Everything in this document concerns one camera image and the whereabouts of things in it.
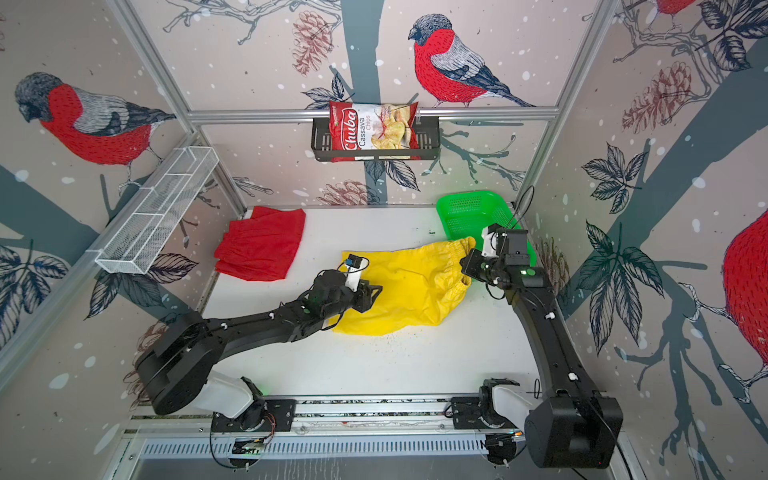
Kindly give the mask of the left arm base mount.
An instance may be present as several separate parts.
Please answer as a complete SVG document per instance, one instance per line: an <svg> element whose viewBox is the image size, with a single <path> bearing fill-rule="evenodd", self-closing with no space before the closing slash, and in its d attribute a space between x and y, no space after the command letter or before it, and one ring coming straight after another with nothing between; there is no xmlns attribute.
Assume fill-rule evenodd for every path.
<svg viewBox="0 0 768 480"><path fill-rule="evenodd" d="M232 385L217 385L215 400L225 399L213 413L212 433L289 432L297 406L295 399L268 399L248 378Z"/></svg>

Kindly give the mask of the yellow shorts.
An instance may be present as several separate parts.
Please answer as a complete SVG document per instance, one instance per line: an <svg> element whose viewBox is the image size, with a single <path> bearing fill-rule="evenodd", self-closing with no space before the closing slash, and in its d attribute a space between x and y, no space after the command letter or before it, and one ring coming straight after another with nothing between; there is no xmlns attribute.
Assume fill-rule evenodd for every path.
<svg viewBox="0 0 768 480"><path fill-rule="evenodd" d="M382 288L370 310L348 310L336 333L384 336L405 327L436 327L465 299L471 278L460 261L476 246L472 237L415 249L354 254L369 261L362 278Z"/></svg>

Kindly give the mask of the red shorts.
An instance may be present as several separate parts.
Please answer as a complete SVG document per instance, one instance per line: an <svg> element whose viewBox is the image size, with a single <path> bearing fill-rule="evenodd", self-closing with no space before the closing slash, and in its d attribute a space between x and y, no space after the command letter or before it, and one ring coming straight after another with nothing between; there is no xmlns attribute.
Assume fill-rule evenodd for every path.
<svg viewBox="0 0 768 480"><path fill-rule="evenodd" d="M249 218L229 223L214 253L216 271L245 281L284 280L299 249L305 221L303 210L255 207Z"/></svg>

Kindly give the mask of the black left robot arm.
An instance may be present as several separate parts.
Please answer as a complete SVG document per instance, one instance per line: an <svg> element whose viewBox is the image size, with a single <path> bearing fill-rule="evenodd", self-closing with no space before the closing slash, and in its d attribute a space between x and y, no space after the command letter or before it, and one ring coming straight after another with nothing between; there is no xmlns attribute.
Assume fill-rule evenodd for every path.
<svg viewBox="0 0 768 480"><path fill-rule="evenodd" d="M369 311L382 292L367 280L352 288L345 272L324 270L296 299L267 312L234 318L204 319L197 312L182 316L139 357L135 370L154 412L169 415L192 403L219 361L328 330L328 320L341 319L349 310Z"/></svg>

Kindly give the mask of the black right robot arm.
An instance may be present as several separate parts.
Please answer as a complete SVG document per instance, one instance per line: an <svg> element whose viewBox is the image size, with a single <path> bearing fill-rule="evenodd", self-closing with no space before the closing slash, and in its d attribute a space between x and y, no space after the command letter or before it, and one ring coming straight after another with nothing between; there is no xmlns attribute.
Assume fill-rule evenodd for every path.
<svg viewBox="0 0 768 480"><path fill-rule="evenodd" d="M623 412L603 395L566 331L546 271L535 267L527 233L493 224L483 245L461 260L464 275L503 291L520 320L538 370L531 387L487 379L479 389L480 420L521 430L540 468L606 469L617 447Z"/></svg>

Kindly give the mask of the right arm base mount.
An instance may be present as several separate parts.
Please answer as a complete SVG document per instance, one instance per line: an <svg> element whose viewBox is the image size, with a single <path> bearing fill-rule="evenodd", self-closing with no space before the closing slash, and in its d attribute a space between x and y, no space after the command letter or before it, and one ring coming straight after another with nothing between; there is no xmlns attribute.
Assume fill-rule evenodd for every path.
<svg viewBox="0 0 768 480"><path fill-rule="evenodd" d="M530 406L519 382L490 378L476 395L451 398L443 415L457 430L520 429Z"/></svg>

